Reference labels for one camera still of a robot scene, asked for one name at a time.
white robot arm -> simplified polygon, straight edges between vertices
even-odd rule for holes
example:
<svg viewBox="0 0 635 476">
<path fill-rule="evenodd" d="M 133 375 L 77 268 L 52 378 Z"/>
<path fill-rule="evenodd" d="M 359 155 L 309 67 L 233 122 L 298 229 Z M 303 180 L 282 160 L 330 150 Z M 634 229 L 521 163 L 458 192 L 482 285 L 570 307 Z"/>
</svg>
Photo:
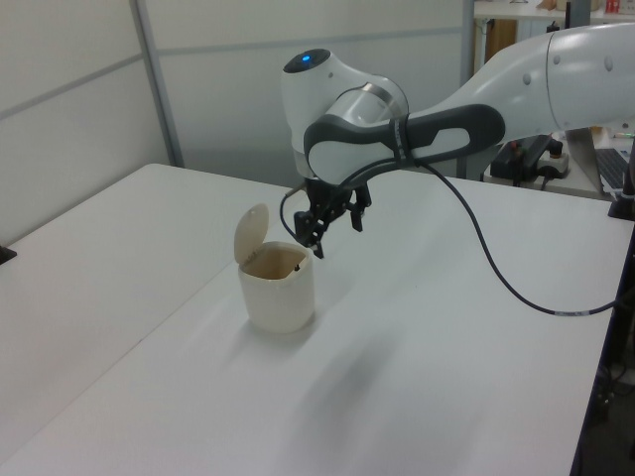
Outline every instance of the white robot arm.
<svg viewBox="0 0 635 476">
<path fill-rule="evenodd" d="M 321 255 L 321 235 L 345 209 L 361 230 L 370 205 L 366 182 L 384 172 L 557 130 L 616 121 L 630 128 L 634 44 L 635 24 L 533 38 L 497 54 L 447 100 L 412 114 L 385 77 L 326 50 L 294 57 L 283 70 L 283 104 L 312 203 L 296 217 L 296 239 Z M 356 203 L 349 201 L 353 191 Z"/>
</svg>

container opening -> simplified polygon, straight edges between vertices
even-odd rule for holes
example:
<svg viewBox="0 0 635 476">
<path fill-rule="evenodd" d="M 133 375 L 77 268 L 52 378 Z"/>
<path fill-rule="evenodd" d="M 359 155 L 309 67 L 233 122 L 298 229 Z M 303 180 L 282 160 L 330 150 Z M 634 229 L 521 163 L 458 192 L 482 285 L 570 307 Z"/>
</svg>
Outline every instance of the container opening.
<svg viewBox="0 0 635 476">
<path fill-rule="evenodd" d="M 263 280 L 283 280 L 305 257 L 301 251 L 264 249 L 245 265 L 243 271 Z"/>
</svg>

wall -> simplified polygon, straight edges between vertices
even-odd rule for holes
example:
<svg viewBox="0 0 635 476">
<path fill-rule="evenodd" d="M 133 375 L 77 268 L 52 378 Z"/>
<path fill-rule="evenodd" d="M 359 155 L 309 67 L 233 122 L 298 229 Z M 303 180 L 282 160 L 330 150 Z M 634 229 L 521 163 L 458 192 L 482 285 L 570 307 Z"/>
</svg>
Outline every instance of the wall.
<svg viewBox="0 0 635 476">
<path fill-rule="evenodd" d="M 155 73 L 186 167 L 282 185 L 300 180 L 280 92 L 284 64 L 332 50 L 383 74 L 411 110 L 461 81 L 464 0 L 140 0 Z"/>
<path fill-rule="evenodd" d="M 128 0 L 0 0 L 0 243 L 168 162 Z"/>
</svg>

black cable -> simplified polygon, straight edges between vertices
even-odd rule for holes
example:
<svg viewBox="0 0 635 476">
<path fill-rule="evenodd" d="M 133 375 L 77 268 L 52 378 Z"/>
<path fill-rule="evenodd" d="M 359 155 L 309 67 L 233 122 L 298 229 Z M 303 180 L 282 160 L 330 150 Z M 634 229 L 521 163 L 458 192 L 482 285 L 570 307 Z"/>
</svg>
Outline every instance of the black cable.
<svg viewBox="0 0 635 476">
<path fill-rule="evenodd" d="M 317 218 L 317 221 L 320 221 L 320 220 L 323 219 L 324 214 L 326 213 L 326 211 L 332 205 L 332 202 L 333 202 L 334 198 L 336 197 L 337 192 L 341 191 L 345 186 L 347 186 L 349 183 L 351 183 L 353 180 L 355 180 L 356 178 L 361 176 L 366 171 L 368 171 L 368 170 L 370 170 L 370 169 L 372 169 L 374 167 L 377 167 L 377 166 L 380 166 L 380 165 L 383 165 L 383 164 L 392 163 L 392 162 L 394 162 L 393 159 L 386 159 L 386 160 L 383 160 L 383 161 L 378 161 L 376 163 L 373 163 L 373 164 L 370 164 L 370 165 L 368 165 L 366 167 L 361 168 L 359 171 L 357 171 L 354 174 L 351 174 L 350 176 L 345 178 L 333 190 L 333 194 L 331 196 L 330 201 L 328 202 L 326 207 L 322 209 L 322 212 L 320 213 L 319 217 Z M 447 186 L 451 190 L 452 193 L 454 193 L 456 198 L 458 198 L 458 201 L 460 201 L 460 203 L 463 205 L 463 208 L 465 208 L 465 211 L 467 212 L 467 214 L 469 215 L 469 218 L 472 221 L 472 225 L 474 226 L 474 229 L 476 230 L 476 234 L 478 235 L 478 241 L 480 242 L 480 245 L 483 248 L 483 252 L 485 253 L 485 257 L 487 258 L 487 261 L 489 262 L 489 265 L 491 266 L 492 270 L 494 271 L 494 273 L 496 274 L 496 276 L 498 277 L 500 282 L 503 284 L 503 286 L 505 286 L 505 288 L 507 288 L 507 290 L 512 295 L 514 295 L 514 297 L 516 297 L 523 304 L 525 304 L 525 305 L 527 305 L 527 306 L 531 307 L 532 309 L 535 309 L 535 310 L 537 310 L 539 312 L 543 312 L 545 314 L 558 315 L 558 316 L 564 316 L 564 317 L 573 317 L 573 316 L 593 315 L 593 314 L 598 314 L 600 312 L 604 312 L 605 310 L 611 309 L 612 307 L 615 307 L 616 305 L 622 304 L 622 302 L 625 300 L 625 298 L 627 298 L 627 297 L 630 298 L 632 295 L 635 294 L 635 288 L 632 288 L 629 291 L 627 291 L 626 293 L 624 293 L 624 295 L 622 295 L 621 299 L 612 300 L 611 302 L 608 302 L 605 305 L 601 305 L 600 307 L 596 307 L 594 309 L 589 309 L 589 310 L 562 311 L 562 310 L 548 309 L 546 307 L 542 307 L 541 305 L 534 304 L 530 300 L 528 300 L 525 297 L 523 297 L 520 293 L 518 293 L 512 287 L 512 285 L 510 285 L 508 283 L 508 281 L 505 279 L 505 277 L 502 275 L 502 273 L 500 272 L 500 270 L 496 266 L 496 263 L 494 263 L 494 259 L 492 258 L 492 255 L 489 252 L 489 248 L 487 247 L 487 243 L 485 243 L 485 238 L 483 237 L 483 233 L 482 233 L 482 231 L 480 229 L 480 225 L 478 224 L 478 221 L 476 220 L 476 216 L 474 215 L 474 212 L 472 211 L 472 209 L 469 206 L 469 204 L 467 203 L 467 201 L 465 201 L 465 198 L 463 198 L 463 195 L 460 194 L 460 192 L 456 189 L 456 187 L 454 185 L 452 185 L 451 182 L 447 178 L 445 178 L 439 171 L 437 171 L 436 169 L 434 169 L 430 165 L 428 165 L 428 164 L 426 164 L 424 162 L 421 162 L 421 161 L 415 161 L 415 165 L 417 167 L 423 167 L 424 169 L 429 171 L 431 174 L 437 176 L 437 178 L 439 180 L 441 180 L 445 184 L 445 186 Z M 285 227 L 285 229 L 287 230 L 287 232 L 289 232 L 289 234 L 291 234 L 291 236 L 293 236 L 294 239 L 296 239 L 296 241 L 299 241 L 297 235 L 291 230 L 291 228 L 287 225 L 287 222 L 285 220 L 284 206 L 285 206 L 285 202 L 287 201 L 287 198 L 289 198 L 291 195 L 296 193 L 301 188 L 302 188 L 302 186 L 297 186 L 293 190 L 290 190 L 289 192 L 285 193 L 285 196 L 283 197 L 282 201 L 280 202 L 280 219 L 282 221 L 282 224 Z"/>
<path fill-rule="evenodd" d="M 540 186 L 540 191 L 545 191 L 545 187 L 547 186 L 547 182 L 549 180 L 551 180 L 552 178 L 550 177 L 549 174 L 545 174 L 545 178 L 543 179 L 543 184 Z"/>
<path fill-rule="evenodd" d="M 545 314 L 567 316 L 567 317 L 569 317 L 569 316 L 579 316 L 579 315 L 598 314 L 599 312 L 603 312 L 603 311 L 605 311 L 607 309 L 611 309 L 612 307 L 615 307 L 616 305 L 621 303 L 621 299 L 616 299 L 616 300 L 613 300 L 611 302 L 608 302 L 605 305 L 602 305 L 600 307 L 596 307 L 595 309 L 582 310 L 582 311 L 560 311 L 560 310 L 552 310 L 552 309 L 548 309 L 546 307 L 542 307 L 541 305 L 534 304 L 530 300 L 524 298 L 520 293 L 518 293 L 512 287 L 512 285 L 510 285 L 507 282 L 505 277 L 498 270 L 498 267 L 496 266 L 496 263 L 494 263 L 492 255 L 489 253 L 489 249 L 487 248 L 487 244 L 485 243 L 485 238 L 483 237 L 483 233 L 482 233 L 482 231 L 480 229 L 480 226 L 478 225 L 478 221 L 476 220 L 476 216 L 474 215 L 474 212 L 472 211 L 470 206 L 467 204 L 467 201 L 465 201 L 465 198 L 463 198 L 463 195 L 460 194 L 460 192 L 456 189 L 456 187 L 454 185 L 452 185 L 447 178 L 445 178 L 436 169 L 433 169 L 430 165 L 425 164 L 424 162 L 420 162 L 420 161 L 416 161 L 416 165 L 419 166 L 419 167 L 423 167 L 424 169 L 426 169 L 430 173 L 432 173 L 435 176 L 437 176 L 437 178 L 440 179 L 445 184 L 445 186 L 447 186 L 452 191 L 452 193 L 454 193 L 456 198 L 458 198 L 458 201 L 460 201 L 460 203 L 463 205 L 463 208 L 465 208 L 465 211 L 467 211 L 467 214 L 469 215 L 469 218 L 472 220 L 472 224 L 474 225 L 474 228 L 476 230 L 476 234 L 478 235 L 478 241 L 480 241 L 480 245 L 483 248 L 483 252 L 485 253 L 485 257 L 487 258 L 487 261 L 489 262 L 489 265 L 492 267 L 492 270 L 494 271 L 494 273 L 496 274 L 496 276 L 498 277 L 500 282 L 505 286 L 505 288 L 507 288 L 507 290 L 512 295 L 514 295 L 518 300 L 520 300 L 522 303 L 528 305 L 529 307 L 531 307 L 531 308 L 533 308 L 535 310 L 543 312 Z M 633 292 L 635 292 L 635 289 L 629 290 L 622 298 L 624 298 L 626 295 L 632 294 Z"/>
</svg>

bin lid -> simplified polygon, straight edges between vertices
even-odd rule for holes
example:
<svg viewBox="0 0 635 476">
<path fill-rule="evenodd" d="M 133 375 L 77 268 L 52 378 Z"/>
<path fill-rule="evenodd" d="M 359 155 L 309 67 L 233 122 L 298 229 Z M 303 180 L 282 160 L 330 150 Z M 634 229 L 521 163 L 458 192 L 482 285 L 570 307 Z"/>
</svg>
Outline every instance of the bin lid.
<svg viewBox="0 0 635 476">
<path fill-rule="evenodd" d="M 242 215 L 234 233 L 234 258 L 244 265 L 260 248 L 269 228 L 269 209 L 258 203 Z"/>
</svg>

